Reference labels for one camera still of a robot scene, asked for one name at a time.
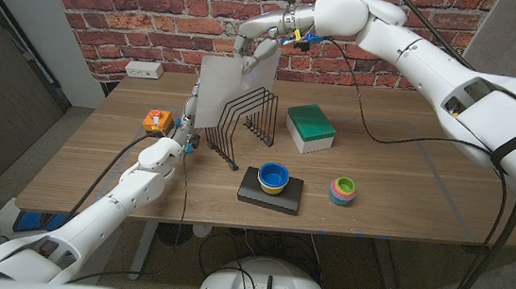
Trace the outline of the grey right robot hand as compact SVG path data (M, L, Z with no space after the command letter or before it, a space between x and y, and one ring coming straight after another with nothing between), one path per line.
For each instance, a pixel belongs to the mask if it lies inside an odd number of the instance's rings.
M314 22L314 6L305 5L274 10L243 22L234 40L233 53L243 61L243 74L248 74L261 61L278 49L278 37L296 30L310 30Z

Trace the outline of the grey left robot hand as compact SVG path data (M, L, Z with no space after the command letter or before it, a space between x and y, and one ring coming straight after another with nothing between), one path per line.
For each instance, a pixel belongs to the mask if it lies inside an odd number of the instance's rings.
M172 139L181 145L186 153L199 146L200 134L195 126L196 110L198 107L199 81L192 88L192 95L187 99L182 110L180 123L176 125Z

